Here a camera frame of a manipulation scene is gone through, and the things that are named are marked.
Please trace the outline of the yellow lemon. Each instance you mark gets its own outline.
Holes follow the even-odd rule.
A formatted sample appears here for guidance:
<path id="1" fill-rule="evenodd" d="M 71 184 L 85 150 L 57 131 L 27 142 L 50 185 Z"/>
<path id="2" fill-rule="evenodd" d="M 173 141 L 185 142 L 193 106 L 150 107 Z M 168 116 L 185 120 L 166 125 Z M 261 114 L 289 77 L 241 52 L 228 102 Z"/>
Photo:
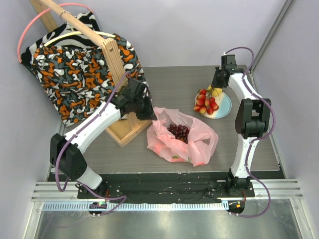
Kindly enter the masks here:
<path id="1" fill-rule="evenodd" d="M 209 86 L 207 88 L 207 95 L 210 97 L 218 97 L 222 92 L 223 92 L 222 88 L 216 88 L 212 86 Z"/>

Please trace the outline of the dark red grape bunch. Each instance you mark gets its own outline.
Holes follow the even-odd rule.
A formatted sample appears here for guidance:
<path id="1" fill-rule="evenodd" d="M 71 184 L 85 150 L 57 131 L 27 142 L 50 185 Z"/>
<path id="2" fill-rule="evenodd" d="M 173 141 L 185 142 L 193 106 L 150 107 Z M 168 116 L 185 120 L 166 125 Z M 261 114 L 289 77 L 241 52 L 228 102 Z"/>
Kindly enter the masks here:
<path id="1" fill-rule="evenodd" d="M 189 128 L 181 124 L 170 124 L 167 130 L 174 135 L 175 139 L 180 140 L 183 137 L 188 139 Z"/>

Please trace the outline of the pink plastic bag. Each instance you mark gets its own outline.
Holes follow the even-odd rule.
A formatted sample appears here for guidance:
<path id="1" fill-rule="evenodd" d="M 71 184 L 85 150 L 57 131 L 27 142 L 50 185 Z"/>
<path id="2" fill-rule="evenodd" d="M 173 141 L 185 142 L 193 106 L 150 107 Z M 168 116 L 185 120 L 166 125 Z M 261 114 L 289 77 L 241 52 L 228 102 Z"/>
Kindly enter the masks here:
<path id="1" fill-rule="evenodd" d="M 157 120 L 147 130 L 147 148 L 168 162 L 206 165 L 219 137 L 201 120 L 179 110 L 155 107 Z"/>

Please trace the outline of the orange mandarin fruit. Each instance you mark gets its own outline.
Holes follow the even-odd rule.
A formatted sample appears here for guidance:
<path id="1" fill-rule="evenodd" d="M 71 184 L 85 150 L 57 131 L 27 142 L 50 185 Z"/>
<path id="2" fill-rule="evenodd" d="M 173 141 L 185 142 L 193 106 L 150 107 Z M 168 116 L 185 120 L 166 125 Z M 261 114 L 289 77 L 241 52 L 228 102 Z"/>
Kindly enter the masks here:
<path id="1" fill-rule="evenodd" d="M 188 144 L 188 139 L 187 139 L 186 137 L 183 137 L 183 138 L 181 138 L 180 140 L 181 140 L 182 142 Z"/>

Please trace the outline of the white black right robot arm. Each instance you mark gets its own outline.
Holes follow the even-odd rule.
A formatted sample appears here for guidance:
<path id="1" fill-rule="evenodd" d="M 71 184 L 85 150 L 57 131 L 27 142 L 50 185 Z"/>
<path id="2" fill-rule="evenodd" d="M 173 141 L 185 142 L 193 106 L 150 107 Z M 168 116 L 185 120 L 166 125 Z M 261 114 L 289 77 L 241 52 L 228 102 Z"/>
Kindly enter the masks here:
<path id="1" fill-rule="evenodd" d="M 226 193 L 235 197 L 249 189 L 254 152 L 268 131 L 271 101 L 253 89 L 244 70 L 237 67 L 235 55 L 221 57 L 221 66 L 215 68 L 212 86 L 217 89 L 230 87 L 240 101 L 235 119 L 238 146 L 225 182 Z"/>

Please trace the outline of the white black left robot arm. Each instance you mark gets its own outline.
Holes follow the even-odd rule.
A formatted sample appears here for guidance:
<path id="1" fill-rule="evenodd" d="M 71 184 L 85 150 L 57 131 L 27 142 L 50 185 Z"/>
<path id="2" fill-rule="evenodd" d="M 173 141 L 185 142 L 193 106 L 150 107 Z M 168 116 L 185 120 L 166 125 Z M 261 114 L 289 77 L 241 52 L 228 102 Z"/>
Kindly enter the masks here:
<path id="1" fill-rule="evenodd" d="M 56 173 L 89 188 L 96 199 L 106 193 L 102 177 L 91 169 L 83 154 L 89 145 L 111 124 L 124 115 L 135 113 L 139 120 L 156 120 L 147 84 L 130 79 L 119 92 L 112 92 L 107 100 L 86 120 L 70 132 L 55 134 L 50 141 L 50 162 Z"/>

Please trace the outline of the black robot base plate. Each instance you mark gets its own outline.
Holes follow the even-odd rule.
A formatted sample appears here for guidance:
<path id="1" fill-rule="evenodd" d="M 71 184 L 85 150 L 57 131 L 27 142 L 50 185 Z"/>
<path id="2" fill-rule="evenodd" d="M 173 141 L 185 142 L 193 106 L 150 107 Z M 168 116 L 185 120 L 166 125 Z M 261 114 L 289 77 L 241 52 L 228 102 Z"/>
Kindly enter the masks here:
<path id="1" fill-rule="evenodd" d="M 94 192 L 102 197 L 126 196 L 127 204 L 215 203 L 220 198 L 252 198 L 257 187 L 235 185 L 226 189 L 227 172 L 119 173 L 102 174 L 102 185 Z"/>

